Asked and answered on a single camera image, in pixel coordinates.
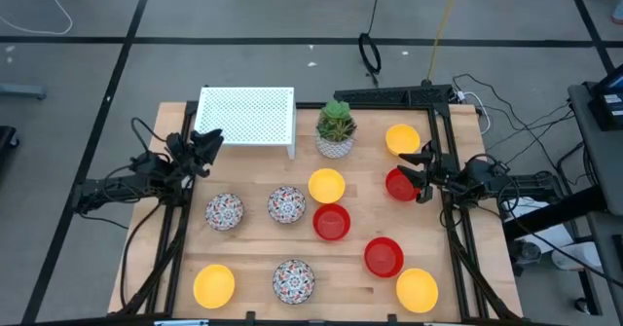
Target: succulent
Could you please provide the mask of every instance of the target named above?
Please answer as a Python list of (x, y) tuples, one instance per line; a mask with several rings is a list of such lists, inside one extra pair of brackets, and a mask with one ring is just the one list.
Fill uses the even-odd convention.
[(317, 125), (320, 137), (333, 142), (348, 140), (357, 129), (346, 102), (331, 100), (320, 110)]

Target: white cable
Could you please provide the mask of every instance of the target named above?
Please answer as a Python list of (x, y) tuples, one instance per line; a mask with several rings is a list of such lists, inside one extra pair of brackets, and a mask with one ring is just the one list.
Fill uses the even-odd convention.
[(50, 34), (50, 35), (64, 35), (64, 34), (67, 34), (71, 30), (71, 28), (74, 26), (74, 21), (71, 19), (71, 16), (69, 16), (69, 14), (67, 14), (65, 9), (63, 9), (62, 5), (60, 5), (58, 0), (54, 0), (54, 1), (58, 5), (58, 8), (65, 14), (67, 19), (69, 20), (69, 25), (67, 26), (67, 29), (65, 29), (65, 30), (63, 30), (61, 32), (52, 32), (52, 31), (48, 31), (48, 30), (32, 30), (32, 29), (23, 28), (23, 27), (20, 27), (18, 25), (12, 24), (11, 22), (7, 21), (2, 16), (0, 16), (0, 20), (5, 22), (5, 24), (7, 24), (8, 26), (12, 27), (13, 29), (17, 29), (17, 30), (20, 30), (20, 31), (26, 32), (26, 33), (31, 33), (31, 34)]
[(491, 119), (489, 118), (489, 113), (487, 113), (487, 109), (485, 108), (485, 105), (483, 104), (483, 101), (480, 100), (480, 97), (478, 97), (477, 94), (475, 94), (474, 92), (463, 92), (463, 95), (472, 95), (474, 97), (476, 97), (476, 99), (478, 100), (478, 103), (480, 103), (480, 108), (483, 109), (483, 113), (485, 114), (485, 117), (487, 118), (487, 127), (485, 128), (484, 131), (480, 131), (480, 134), (484, 134), (485, 132), (489, 131), (489, 129), (491, 128)]

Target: yellow bowl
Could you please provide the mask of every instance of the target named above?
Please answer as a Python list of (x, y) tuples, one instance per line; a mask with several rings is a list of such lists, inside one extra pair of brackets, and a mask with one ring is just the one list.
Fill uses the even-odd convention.
[(209, 265), (195, 277), (193, 294), (204, 308), (220, 308), (229, 302), (234, 294), (234, 275), (222, 265)]
[(401, 153), (415, 153), (420, 148), (420, 136), (411, 126), (395, 125), (385, 133), (385, 143), (394, 156)]
[(396, 282), (396, 295), (400, 304), (411, 312), (429, 312), (437, 304), (437, 282), (422, 269), (408, 269)]
[(308, 188), (313, 199), (326, 204), (336, 202), (342, 197), (346, 183), (337, 170), (323, 168), (311, 175)]

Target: red bowl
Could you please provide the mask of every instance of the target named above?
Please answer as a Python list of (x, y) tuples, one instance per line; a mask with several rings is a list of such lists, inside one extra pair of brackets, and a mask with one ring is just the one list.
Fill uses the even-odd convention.
[(368, 270), (378, 277), (392, 277), (402, 270), (405, 256), (396, 241), (387, 237), (371, 240), (363, 253)]
[(325, 204), (313, 214), (313, 228), (320, 237), (337, 240), (348, 233), (350, 216), (339, 204)]
[(385, 187), (393, 198), (403, 201), (413, 200), (420, 193), (420, 189), (414, 188), (411, 181), (398, 168), (389, 172), (385, 179)]

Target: potted plant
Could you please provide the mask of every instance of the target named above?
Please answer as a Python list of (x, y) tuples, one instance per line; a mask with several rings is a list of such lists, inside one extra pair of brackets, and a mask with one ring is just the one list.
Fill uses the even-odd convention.
[(346, 102), (331, 100), (320, 110), (315, 129), (318, 151), (325, 157), (335, 159), (350, 151), (357, 124), (350, 116), (350, 107)]

